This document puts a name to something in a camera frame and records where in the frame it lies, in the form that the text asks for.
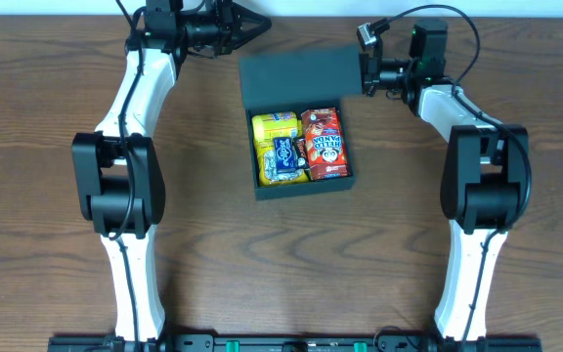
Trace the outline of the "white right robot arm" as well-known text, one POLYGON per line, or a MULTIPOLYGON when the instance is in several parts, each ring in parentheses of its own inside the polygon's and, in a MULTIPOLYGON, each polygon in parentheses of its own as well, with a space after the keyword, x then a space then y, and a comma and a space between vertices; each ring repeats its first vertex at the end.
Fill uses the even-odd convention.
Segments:
POLYGON ((488 344, 485 315, 498 254, 530 202, 528 131, 486 114, 465 96, 459 78, 446 75, 445 22, 417 22, 405 60, 383 56, 381 36, 390 24, 382 19, 357 29, 363 90, 402 101, 447 143, 440 203, 451 248, 434 313, 438 335, 427 346, 481 350, 488 344))

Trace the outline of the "red Hello Panda biscuit box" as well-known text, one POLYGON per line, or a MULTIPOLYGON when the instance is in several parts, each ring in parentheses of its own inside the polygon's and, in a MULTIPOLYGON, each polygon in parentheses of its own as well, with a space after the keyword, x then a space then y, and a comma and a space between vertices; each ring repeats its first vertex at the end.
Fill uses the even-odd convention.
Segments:
POLYGON ((301 118, 311 178, 349 176, 347 149, 337 109, 305 110, 301 118))

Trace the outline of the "yellow Mentos bottle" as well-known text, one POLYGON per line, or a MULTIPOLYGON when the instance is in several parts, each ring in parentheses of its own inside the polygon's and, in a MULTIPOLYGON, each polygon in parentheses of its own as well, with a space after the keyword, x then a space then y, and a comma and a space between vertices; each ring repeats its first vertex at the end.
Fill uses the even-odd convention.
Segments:
POLYGON ((255 115, 251 118, 255 143, 272 141, 278 137, 296 138, 302 135, 302 122, 293 111, 255 115))

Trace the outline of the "yellow candy bag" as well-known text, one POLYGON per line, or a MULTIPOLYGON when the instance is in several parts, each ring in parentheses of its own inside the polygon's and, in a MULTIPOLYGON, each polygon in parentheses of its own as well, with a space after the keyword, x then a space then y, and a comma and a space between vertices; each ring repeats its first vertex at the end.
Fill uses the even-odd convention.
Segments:
POLYGON ((259 182, 262 187, 300 184, 309 181, 305 170, 298 167, 294 172, 289 173, 279 173, 277 171, 273 140, 257 143, 256 154, 259 167, 259 182))

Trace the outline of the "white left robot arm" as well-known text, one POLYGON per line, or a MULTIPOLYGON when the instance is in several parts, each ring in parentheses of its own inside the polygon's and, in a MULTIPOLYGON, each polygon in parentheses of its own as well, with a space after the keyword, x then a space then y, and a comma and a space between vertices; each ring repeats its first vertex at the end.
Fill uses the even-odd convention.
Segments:
POLYGON ((272 26, 270 18, 233 1, 147 0, 128 25, 126 69, 114 101, 92 133, 72 140, 80 211, 104 246, 112 273, 116 324, 85 351, 166 351, 155 265, 155 235, 165 209, 165 184, 153 144, 163 103, 189 56, 210 49, 230 55, 272 26))

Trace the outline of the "blue Eclipse mint box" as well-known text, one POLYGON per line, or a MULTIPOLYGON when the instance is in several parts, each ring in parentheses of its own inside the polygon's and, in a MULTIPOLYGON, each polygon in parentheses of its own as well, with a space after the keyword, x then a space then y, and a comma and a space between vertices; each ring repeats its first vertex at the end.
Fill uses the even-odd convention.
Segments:
POLYGON ((273 139, 275 165, 279 173, 294 172, 297 169, 295 151, 290 137, 273 139))

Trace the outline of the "small black chocolate bar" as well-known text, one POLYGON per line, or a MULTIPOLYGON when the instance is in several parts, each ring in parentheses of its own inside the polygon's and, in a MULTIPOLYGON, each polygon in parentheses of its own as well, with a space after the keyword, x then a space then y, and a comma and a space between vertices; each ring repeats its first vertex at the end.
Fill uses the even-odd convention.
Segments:
POLYGON ((309 169, 309 157, 307 153, 306 140, 303 137, 297 137, 293 140, 297 167, 300 169, 309 169))

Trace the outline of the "dark green box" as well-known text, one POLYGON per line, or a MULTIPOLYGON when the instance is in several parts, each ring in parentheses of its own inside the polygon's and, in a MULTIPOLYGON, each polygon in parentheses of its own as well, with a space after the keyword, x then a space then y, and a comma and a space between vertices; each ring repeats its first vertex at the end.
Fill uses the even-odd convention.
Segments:
POLYGON ((361 92, 360 53, 354 46, 321 47, 246 57, 239 62, 240 88, 245 109, 256 199, 290 198, 349 190, 356 172, 351 143, 345 130, 342 100, 361 92), (251 118, 293 111, 302 122, 305 110, 336 108, 347 149, 350 175, 306 183, 262 187, 251 118))

